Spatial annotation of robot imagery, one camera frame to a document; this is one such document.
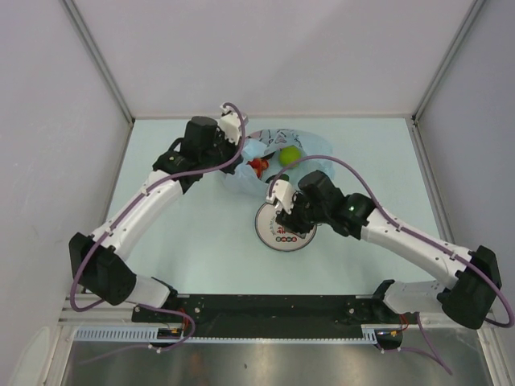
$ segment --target orange object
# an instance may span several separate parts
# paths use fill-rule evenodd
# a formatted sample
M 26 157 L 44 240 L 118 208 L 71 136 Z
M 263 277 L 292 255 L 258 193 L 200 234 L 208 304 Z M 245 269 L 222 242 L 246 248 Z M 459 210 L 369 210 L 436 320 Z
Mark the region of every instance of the orange object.
M 252 161 L 248 161 L 247 165 L 250 165 L 254 173 L 256 173 L 256 176 L 260 179 L 263 176 L 263 171 L 268 169 L 270 166 L 268 161 L 266 161 L 264 158 L 255 158 Z

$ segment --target blue plastic bag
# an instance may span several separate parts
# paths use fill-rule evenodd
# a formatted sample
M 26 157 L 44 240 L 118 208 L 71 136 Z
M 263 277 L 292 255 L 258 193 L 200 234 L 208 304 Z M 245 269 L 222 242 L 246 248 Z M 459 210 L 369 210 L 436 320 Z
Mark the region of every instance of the blue plastic bag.
M 294 129 L 257 131 L 245 139 L 245 146 L 241 153 L 244 162 L 236 167 L 234 175 L 224 176 L 225 187 L 230 191 L 257 195 L 264 199 L 266 197 L 266 187 L 268 186 L 265 181 L 282 169 L 278 162 L 278 150 L 288 146 L 296 146 L 303 157 L 315 154 L 332 154 L 329 142 L 313 133 Z M 268 160 L 270 166 L 264 171 L 262 178 L 259 179 L 253 168 L 247 165 L 247 162 L 272 153 L 275 154 Z M 297 167 L 289 169 L 286 174 L 290 178 L 290 183 L 298 187 L 299 180 L 314 170 L 323 171 L 331 179 L 334 177 L 332 162 L 325 159 L 310 159 L 301 162 Z

